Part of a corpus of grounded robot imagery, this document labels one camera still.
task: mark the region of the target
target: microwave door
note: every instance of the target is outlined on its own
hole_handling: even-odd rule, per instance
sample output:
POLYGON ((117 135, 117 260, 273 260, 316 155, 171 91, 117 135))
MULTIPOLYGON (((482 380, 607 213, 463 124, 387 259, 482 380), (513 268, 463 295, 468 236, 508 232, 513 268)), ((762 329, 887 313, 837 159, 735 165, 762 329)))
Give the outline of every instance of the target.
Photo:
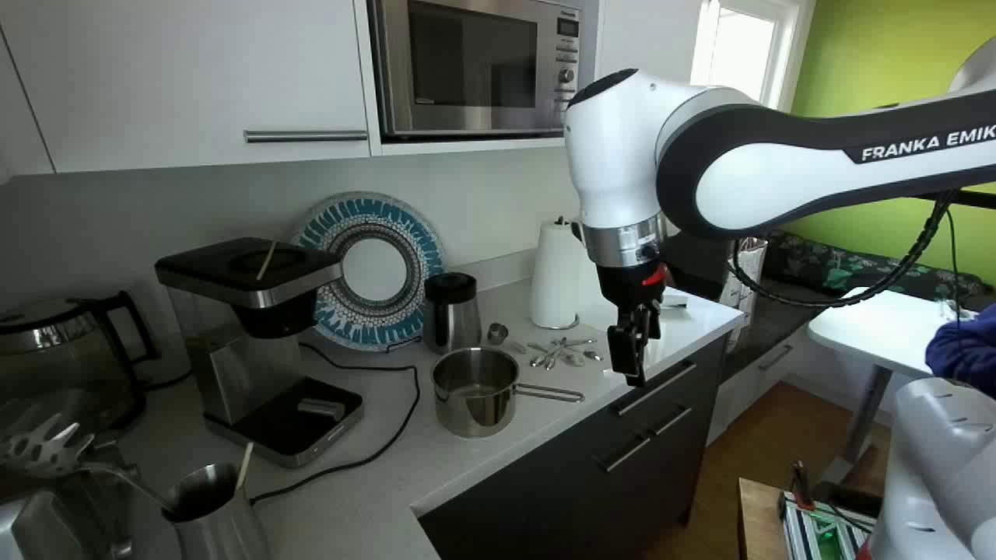
POLYGON ((395 135, 538 135, 559 129, 559 103, 538 54, 542 2, 407 2, 407 98, 395 97, 395 135))

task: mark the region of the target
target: microwave control panel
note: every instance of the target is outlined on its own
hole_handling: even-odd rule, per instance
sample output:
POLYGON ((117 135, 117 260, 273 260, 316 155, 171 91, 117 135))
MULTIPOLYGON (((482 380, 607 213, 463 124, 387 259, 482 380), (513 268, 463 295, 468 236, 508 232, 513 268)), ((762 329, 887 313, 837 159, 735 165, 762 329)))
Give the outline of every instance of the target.
POLYGON ((559 16, 559 91, 555 98, 561 105, 561 117, 568 103, 580 91, 580 58, 581 58, 581 17, 575 8, 565 8, 559 16))

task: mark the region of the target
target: coffee maker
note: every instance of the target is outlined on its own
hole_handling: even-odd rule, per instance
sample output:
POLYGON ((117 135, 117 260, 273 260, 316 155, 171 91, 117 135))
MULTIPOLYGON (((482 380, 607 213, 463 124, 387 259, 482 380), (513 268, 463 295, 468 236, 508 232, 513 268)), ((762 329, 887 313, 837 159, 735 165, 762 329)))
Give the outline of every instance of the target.
POLYGON ((210 426, 284 465, 316 460, 361 414, 361 395, 302 375, 298 332, 338 260, 251 236, 156 260, 210 426))

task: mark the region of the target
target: dark cabinet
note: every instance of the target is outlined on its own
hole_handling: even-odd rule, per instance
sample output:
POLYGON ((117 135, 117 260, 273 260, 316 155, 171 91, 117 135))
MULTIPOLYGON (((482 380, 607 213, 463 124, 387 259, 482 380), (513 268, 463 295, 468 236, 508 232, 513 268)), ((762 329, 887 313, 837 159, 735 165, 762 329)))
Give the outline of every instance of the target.
POLYGON ((422 516, 446 560, 637 557, 685 521, 727 338, 422 516))

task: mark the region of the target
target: table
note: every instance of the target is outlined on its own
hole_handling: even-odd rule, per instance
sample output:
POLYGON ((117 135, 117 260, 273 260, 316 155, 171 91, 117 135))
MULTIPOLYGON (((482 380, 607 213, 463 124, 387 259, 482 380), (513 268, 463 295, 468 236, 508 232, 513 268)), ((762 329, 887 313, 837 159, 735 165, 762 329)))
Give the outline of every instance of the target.
POLYGON ((778 488, 754 480, 738 480, 741 495, 741 557, 744 560, 787 560, 785 532, 778 518, 778 488))
POLYGON ((857 460, 868 449, 868 430, 882 406, 885 389, 894 369, 930 375, 925 360, 928 343, 936 327, 950 324, 956 312, 947 302, 928 302, 902 292, 882 292, 868 302, 849 309, 829 309, 810 320, 817 343, 852 350, 873 360, 873 380, 866 387, 863 403, 849 423, 845 450, 822 473, 822 483, 845 483, 857 460))

